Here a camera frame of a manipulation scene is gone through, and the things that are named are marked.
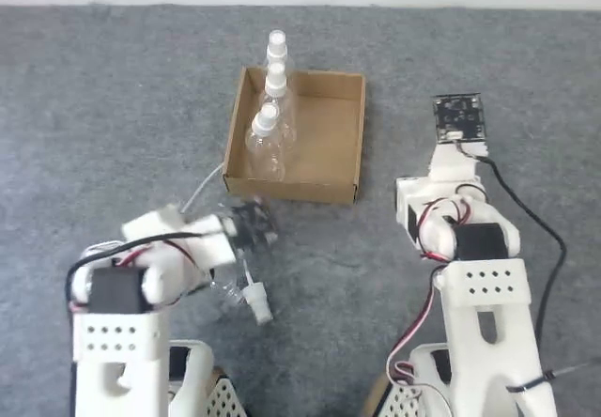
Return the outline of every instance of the open cardboard box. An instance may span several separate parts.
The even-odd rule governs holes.
[[[227,190],[240,196],[266,196],[350,204],[357,199],[365,109],[365,78],[333,71],[296,71],[298,94],[295,160],[282,182],[253,178],[244,138],[258,111],[265,83],[261,68],[245,68],[223,163]]]

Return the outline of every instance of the gray carpet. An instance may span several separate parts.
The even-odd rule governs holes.
[[[68,265],[121,223],[186,199],[221,161],[242,65],[282,27],[297,64],[368,80],[356,206],[273,202],[284,240],[254,264],[273,324],[174,312],[255,417],[356,415],[424,297],[429,264],[394,221],[393,180],[425,173],[429,96],[483,93],[491,156],[570,253],[549,307],[545,366],[601,339],[601,13],[383,8],[0,8],[0,413],[64,416]],[[539,300],[557,247],[483,169],[521,230]],[[219,181],[199,214],[231,200]],[[444,338],[437,306],[413,345]],[[598,371],[555,384],[561,415],[597,416]]]

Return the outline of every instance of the clear plastic bottle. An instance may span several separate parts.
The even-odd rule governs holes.
[[[294,92],[287,86],[285,65],[282,62],[272,62],[268,66],[265,89],[259,97],[259,105],[265,103],[274,103],[280,110],[278,126],[287,156],[297,142],[297,101]]]
[[[285,65],[285,75],[290,82],[292,73],[294,72],[294,62],[292,57],[288,55],[288,47],[285,43],[285,33],[280,29],[275,29],[270,32],[270,37],[267,45],[267,54],[263,66],[267,68],[271,63],[280,62]]]
[[[215,293],[217,307],[225,313],[242,303],[242,290],[238,286],[239,272],[236,265],[215,269],[210,288]]]
[[[277,103],[265,102],[254,116],[246,133],[251,172],[255,178],[284,179],[282,133],[278,128],[280,114]]]

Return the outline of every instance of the robotic arm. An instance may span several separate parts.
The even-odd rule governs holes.
[[[488,203],[475,174],[478,159],[487,155],[480,96],[437,96],[433,105],[438,142],[429,174],[398,178],[395,204],[397,222],[415,248],[443,265],[432,273],[423,311],[389,356],[387,392],[366,415],[553,417],[548,383],[509,393],[543,372],[526,269],[517,257],[519,232]],[[408,362],[395,362],[427,316],[434,287],[447,342],[419,346]],[[484,316],[494,322],[492,340],[483,336]]]
[[[185,224],[175,207],[167,207],[122,231],[127,242],[88,248],[67,278],[74,415],[207,415],[212,352],[202,342],[170,344],[170,309],[208,285],[214,269],[275,242],[271,217],[253,202],[229,216]],[[272,319],[262,283],[249,284],[243,294],[259,324]],[[232,415],[244,415],[231,384],[220,387],[229,391],[223,394],[227,406],[238,406]]]

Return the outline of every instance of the white bottle cap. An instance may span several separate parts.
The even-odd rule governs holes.
[[[265,92],[272,98],[281,98],[285,95],[286,86],[285,65],[282,62],[270,63],[265,78]]]
[[[254,318],[258,325],[264,325],[273,320],[270,304],[267,302],[267,292],[263,283],[252,283],[244,287],[242,294],[253,309]]]
[[[261,110],[254,116],[252,124],[253,132],[261,137],[267,137],[275,128],[279,115],[280,109],[278,109],[275,103],[264,103]]]
[[[288,48],[285,45],[285,33],[281,30],[270,32],[270,41],[267,45],[267,60],[271,62],[285,62],[288,57]]]

